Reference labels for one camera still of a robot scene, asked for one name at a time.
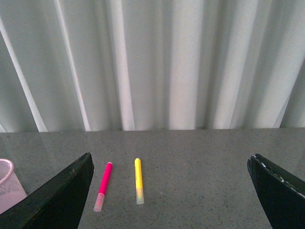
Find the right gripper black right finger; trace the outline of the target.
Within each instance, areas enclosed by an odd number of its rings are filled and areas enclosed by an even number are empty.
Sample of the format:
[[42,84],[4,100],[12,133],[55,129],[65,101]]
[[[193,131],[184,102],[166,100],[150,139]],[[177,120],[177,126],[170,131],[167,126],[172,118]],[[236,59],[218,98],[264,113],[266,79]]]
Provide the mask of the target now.
[[274,229],[305,227],[305,182],[260,154],[247,168],[263,210]]

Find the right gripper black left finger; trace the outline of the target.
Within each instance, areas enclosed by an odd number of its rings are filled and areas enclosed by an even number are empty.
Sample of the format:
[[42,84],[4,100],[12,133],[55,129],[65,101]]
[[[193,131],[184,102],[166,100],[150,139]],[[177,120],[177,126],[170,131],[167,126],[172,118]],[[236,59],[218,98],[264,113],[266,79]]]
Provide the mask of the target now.
[[76,229],[93,177],[90,153],[0,216],[2,229]]

